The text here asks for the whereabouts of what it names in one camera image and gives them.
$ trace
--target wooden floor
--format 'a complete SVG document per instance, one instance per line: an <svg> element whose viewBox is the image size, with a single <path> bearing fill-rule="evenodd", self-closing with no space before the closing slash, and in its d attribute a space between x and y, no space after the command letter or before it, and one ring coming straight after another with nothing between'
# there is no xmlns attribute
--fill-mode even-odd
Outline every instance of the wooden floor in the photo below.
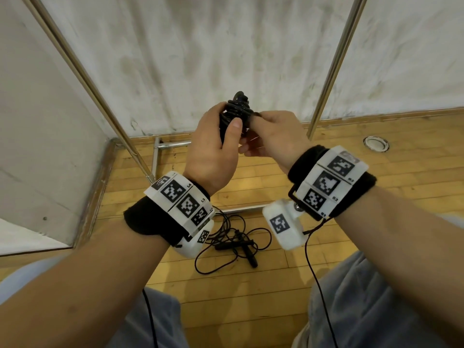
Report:
<svg viewBox="0 0 464 348"><path fill-rule="evenodd" d="M363 145L363 138L379 135L390 150L377 153ZM370 165L378 185L412 199L431 212L464 212L464 116L412 118L367 124L318 128L314 142L344 146ZM153 146L137 146L148 166ZM182 172L186 147L163 150L157 177L170 170ZM94 234L143 196L148 181L125 150L118 152L110 181L101 201ZM270 158L239 158L230 183L212 196L222 209L263 204L287 198L290 183ZM258 213L244 214L246 228L267 227ZM306 228L316 225L303 217ZM240 221L234 221L241 227ZM266 233L253 239L267 243ZM310 262L319 277L356 250L335 222L328 222L311 238ZM198 262L203 271L231 259L231 253L211 250ZM195 347L289 347L307 322L309 288L313 285L303 247L284 251L277 241L257 255L259 266L246 260L212 275L195 272L194 261L170 249L148 281L148 286L172 294L182 303L182 322L192 348ZM3 269L2 274L11 272Z"/></svg>

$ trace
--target right hand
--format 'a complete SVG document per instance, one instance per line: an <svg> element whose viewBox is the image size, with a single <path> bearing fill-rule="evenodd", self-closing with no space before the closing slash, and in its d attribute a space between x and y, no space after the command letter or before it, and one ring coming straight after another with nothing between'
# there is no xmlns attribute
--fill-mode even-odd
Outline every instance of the right hand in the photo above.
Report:
<svg viewBox="0 0 464 348"><path fill-rule="evenodd" d="M288 174L293 164L312 144L295 114L290 111L263 111L252 116L250 131L240 140L239 153L270 156Z"/></svg>

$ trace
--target round metal floor cover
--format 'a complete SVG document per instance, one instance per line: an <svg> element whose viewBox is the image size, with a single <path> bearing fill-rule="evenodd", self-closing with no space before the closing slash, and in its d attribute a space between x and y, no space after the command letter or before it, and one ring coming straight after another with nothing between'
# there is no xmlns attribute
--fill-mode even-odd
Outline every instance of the round metal floor cover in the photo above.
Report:
<svg viewBox="0 0 464 348"><path fill-rule="evenodd" d="M365 146L376 152L386 152L390 148L388 141L373 135L364 138L363 142Z"/></svg>

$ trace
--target white wrist tracker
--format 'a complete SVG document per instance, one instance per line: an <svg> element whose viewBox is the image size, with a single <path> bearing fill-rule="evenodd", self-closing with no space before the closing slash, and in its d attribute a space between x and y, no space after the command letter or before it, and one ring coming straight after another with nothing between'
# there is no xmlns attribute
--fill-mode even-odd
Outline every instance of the white wrist tracker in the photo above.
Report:
<svg viewBox="0 0 464 348"><path fill-rule="evenodd" d="M189 236L179 242L182 246L176 246L174 249L182 255L191 256L194 250L187 250L187 248L192 247L196 251L199 247L197 243L201 234L198 237L196 235L200 233L200 230L206 231L211 226L208 230L209 234L214 224L214 222L208 224L214 216L214 209L208 198L191 181L175 171L158 179L144 193L188 232ZM206 238L199 243L198 252L205 240Z"/></svg>
<svg viewBox="0 0 464 348"><path fill-rule="evenodd" d="M345 148L336 146L317 161L297 189L296 196L315 213L328 219L368 168L368 164ZM263 208L263 216L283 249L291 250L305 244L308 237L298 220L302 214L296 203L283 199Z"/></svg>

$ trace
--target light blue pants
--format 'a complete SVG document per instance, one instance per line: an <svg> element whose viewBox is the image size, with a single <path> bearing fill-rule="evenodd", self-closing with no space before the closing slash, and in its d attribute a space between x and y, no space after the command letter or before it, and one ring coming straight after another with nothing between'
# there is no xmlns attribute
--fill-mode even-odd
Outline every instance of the light blue pants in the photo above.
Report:
<svg viewBox="0 0 464 348"><path fill-rule="evenodd" d="M464 220L446 217L464 228ZM62 257L29 264L0 283L0 304ZM446 347L414 310L396 295L360 251L340 263L320 281L339 347ZM187 348L177 299L146 288L160 348ZM333 347L321 296L314 287L309 305L311 348ZM110 348L152 348L147 306L140 295L124 323L108 343Z"/></svg>

